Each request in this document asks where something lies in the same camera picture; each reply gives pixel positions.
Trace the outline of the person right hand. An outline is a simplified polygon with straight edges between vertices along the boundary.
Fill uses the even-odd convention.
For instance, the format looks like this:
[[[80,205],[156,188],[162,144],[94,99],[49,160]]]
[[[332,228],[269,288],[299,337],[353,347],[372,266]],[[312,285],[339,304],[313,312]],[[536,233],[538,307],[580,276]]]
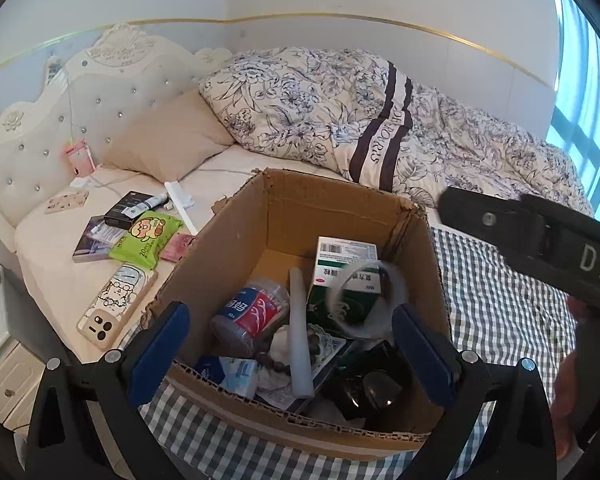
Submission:
[[[577,352],[573,351],[560,364],[554,383],[555,399],[550,407],[557,460],[563,460],[571,450],[573,430],[569,416],[577,401]]]

